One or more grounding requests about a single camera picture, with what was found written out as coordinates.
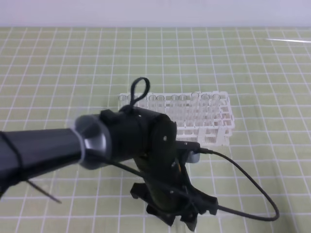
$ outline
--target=black cable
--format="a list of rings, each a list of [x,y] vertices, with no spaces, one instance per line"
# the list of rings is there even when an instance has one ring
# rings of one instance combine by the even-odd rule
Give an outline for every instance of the black cable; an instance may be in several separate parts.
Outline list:
[[[239,215],[239,216],[242,216],[242,217],[246,217],[246,218],[251,218],[251,219],[255,219],[255,220],[260,220],[260,221],[275,221],[279,218],[280,216],[280,213],[279,213],[279,210],[276,206],[276,204],[273,202],[273,200],[269,197],[269,195],[259,186],[259,184],[256,183],[256,181],[254,181],[254,179],[247,174],[247,172],[242,168],[240,167],[240,165],[238,165],[236,162],[234,162],[232,159],[230,159],[229,157],[221,154],[221,153],[218,153],[216,151],[212,151],[212,150],[209,150],[209,149],[204,149],[204,148],[200,148],[199,150],[199,153],[203,153],[203,154],[215,154],[215,155],[218,155],[224,159],[226,159],[227,161],[229,161],[230,163],[232,163],[238,170],[240,170],[248,179],[249,181],[267,198],[267,200],[269,201],[269,203],[272,205],[276,215],[273,216],[273,217],[261,217],[261,216],[256,216],[256,215],[250,215],[250,214],[247,214],[247,213],[244,213],[244,212],[241,212],[241,211],[238,211],[238,210],[233,210],[233,209],[230,209],[230,208],[227,208],[227,207],[224,207],[224,206],[221,206],[221,205],[218,205],[218,209],[219,210],[222,210],[222,211],[225,211],[225,212],[228,212],[228,213],[231,213],[231,214],[234,214],[234,215]]]
[[[148,180],[150,183],[153,183],[153,184],[159,186],[162,189],[173,191],[173,192],[175,192],[175,193],[177,193],[177,194],[179,194],[179,195],[181,195],[181,196],[183,196],[185,198],[188,198],[190,200],[193,200],[193,201],[196,201],[198,203],[201,203],[202,205],[209,205],[208,202],[204,201],[203,199],[201,199],[198,196],[193,196],[193,195],[191,195],[191,194],[181,190],[180,188],[176,188],[176,187],[173,187],[173,186],[171,186],[169,184],[166,184],[166,183],[164,183],[162,181],[159,181],[159,180],[153,178],[152,176],[150,176],[150,175],[148,175],[146,173],[137,171],[137,170],[135,170],[135,169],[133,169],[131,167],[128,167],[126,165],[123,165],[123,164],[111,161],[111,160],[109,160],[109,159],[107,159],[105,157],[102,157],[100,152],[98,152],[96,150],[87,149],[86,152],[90,156],[89,159],[92,158],[95,161],[116,166],[116,167],[121,168],[121,169],[123,169],[125,171],[133,173],[134,175],[137,175],[137,176],[139,176],[139,177],[141,177],[141,178],[143,178],[145,180]],[[272,199],[268,196],[268,194],[253,180],[253,178],[250,177],[250,175],[248,175],[246,173],[246,171],[244,171],[237,163],[235,163],[233,160],[231,160],[230,158],[226,157],[225,155],[220,154],[220,153],[215,152],[215,151],[212,151],[212,150],[200,149],[199,152],[200,153],[205,153],[205,154],[206,153],[211,153],[211,154],[219,155],[219,156],[223,157],[224,159],[228,160],[229,162],[231,162],[233,165],[235,165],[259,189],[259,191],[268,199],[268,201],[273,206],[273,208],[274,208],[274,210],[276,212],[276,215],[274,217],[261,217],[261,216],[250,215],[250,214],[247,214],[247,213],[244,213],[244,212],[241,212],[241,211],[233,210],[233,209],[221,206],[221,205],[218,205],[218,209],[219,210],[222,210],[222,211],[234,214],[234,215],[239,215],[239,216],[242,216],[242,217],[250,218],[250,219],[260,220],[260,221],[275,221],[275,220],[277,220],[279,218],[279,210],[278,210],[276,204],[272,201]]]

